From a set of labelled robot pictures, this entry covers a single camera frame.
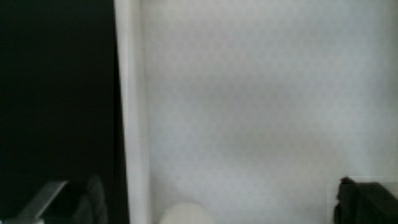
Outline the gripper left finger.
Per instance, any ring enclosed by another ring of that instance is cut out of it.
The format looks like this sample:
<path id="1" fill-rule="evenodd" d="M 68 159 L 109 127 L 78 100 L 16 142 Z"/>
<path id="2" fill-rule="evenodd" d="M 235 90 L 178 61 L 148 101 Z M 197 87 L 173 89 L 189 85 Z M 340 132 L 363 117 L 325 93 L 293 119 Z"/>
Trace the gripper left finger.
<path id="1" fill-rule="evenodd" d="M 110 224 L 103 181 L 50 181 L 7 224 Z"/>

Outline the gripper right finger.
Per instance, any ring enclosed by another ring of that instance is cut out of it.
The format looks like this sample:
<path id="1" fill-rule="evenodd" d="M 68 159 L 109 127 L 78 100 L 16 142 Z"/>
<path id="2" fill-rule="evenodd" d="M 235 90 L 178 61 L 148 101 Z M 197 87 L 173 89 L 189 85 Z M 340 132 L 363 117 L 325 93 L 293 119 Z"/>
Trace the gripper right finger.
<path id="1" fill-rule="evenodd" d="M 398 224 L 398 198 L 379 182 L 341 179 L 334 224 Z"/>

